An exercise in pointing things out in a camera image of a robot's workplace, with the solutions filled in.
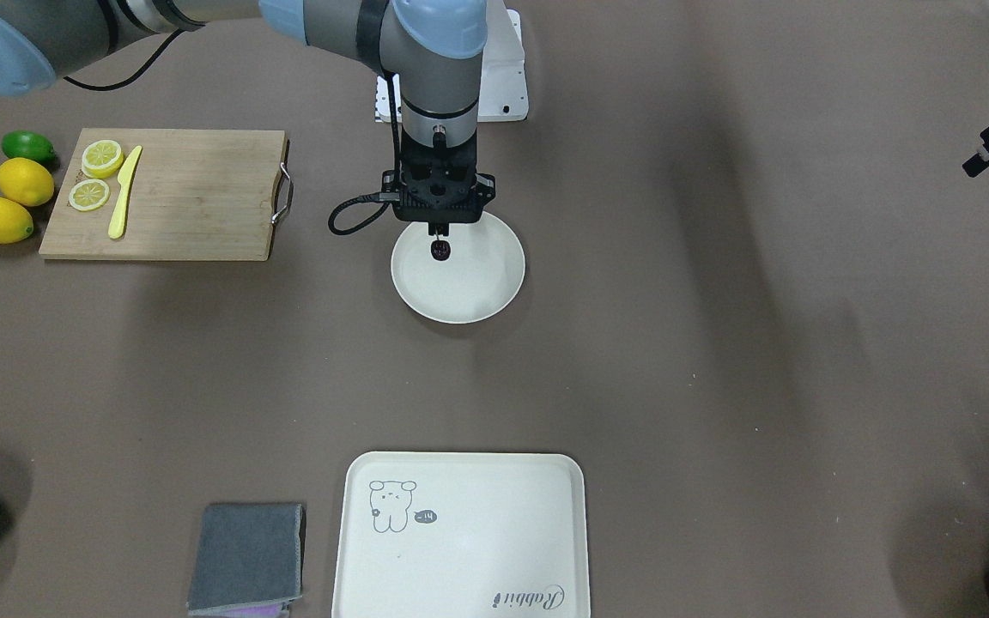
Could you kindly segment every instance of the cartoon print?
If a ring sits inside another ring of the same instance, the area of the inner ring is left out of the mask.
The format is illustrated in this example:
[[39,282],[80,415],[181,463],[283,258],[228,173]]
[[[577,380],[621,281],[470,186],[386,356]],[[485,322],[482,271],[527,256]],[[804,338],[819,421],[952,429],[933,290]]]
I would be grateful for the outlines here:
[[369,505],[373,508],[373,528],[377,532],[402,532],[407,528],[408,509],[417,488],[413,481],[369,482]]

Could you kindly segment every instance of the white tray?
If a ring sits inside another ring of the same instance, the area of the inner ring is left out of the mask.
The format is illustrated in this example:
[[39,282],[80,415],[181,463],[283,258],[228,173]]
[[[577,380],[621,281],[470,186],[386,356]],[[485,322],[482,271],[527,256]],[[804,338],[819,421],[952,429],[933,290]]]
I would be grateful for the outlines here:
[[589,617],[582,470],[564,455],[361,455],[346,474],[333,615]]

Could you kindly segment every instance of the robotic arm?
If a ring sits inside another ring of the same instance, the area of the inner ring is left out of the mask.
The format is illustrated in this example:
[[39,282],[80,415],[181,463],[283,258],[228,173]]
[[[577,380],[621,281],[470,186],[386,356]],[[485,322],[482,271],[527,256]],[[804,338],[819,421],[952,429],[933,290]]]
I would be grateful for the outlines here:
[[48,88],[153,34],[262,16],[389,85],[399,75],[397,165],[362,201],[448,235],[448,224],[478,221],[495,198],[494,177],[476,172],[486,12],[486,0],[0,0],[0,94]]

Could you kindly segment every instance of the cutting board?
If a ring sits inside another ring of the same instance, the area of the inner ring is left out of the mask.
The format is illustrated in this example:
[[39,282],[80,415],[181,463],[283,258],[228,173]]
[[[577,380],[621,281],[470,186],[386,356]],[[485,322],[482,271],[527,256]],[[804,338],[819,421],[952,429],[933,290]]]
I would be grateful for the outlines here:
[[[143,146],[130,188],[127,224],[110,239],[109,219],[121,191],[97,210],[71,208],[82,151],[115,140],[125,156]],[[283,130],[83,129],[40,243],[47,259],[199,259],[262,261],[270,257],[271,217],[285,160]]]

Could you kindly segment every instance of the yellow knife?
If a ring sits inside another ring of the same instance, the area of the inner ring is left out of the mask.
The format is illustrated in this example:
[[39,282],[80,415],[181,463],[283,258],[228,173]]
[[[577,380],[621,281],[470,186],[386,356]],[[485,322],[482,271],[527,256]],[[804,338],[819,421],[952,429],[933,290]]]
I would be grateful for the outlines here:
[[132,176],[137,172],[137,161],[143,146],[137,146],[129,153],[117,172],[117,181],[121,184],[121,192],[117,195],[117,206],[113,207],[113,218],[109,220],[109,238],[118,239],[124,235],[124,223],[129,215],[129,191],[132,189]]

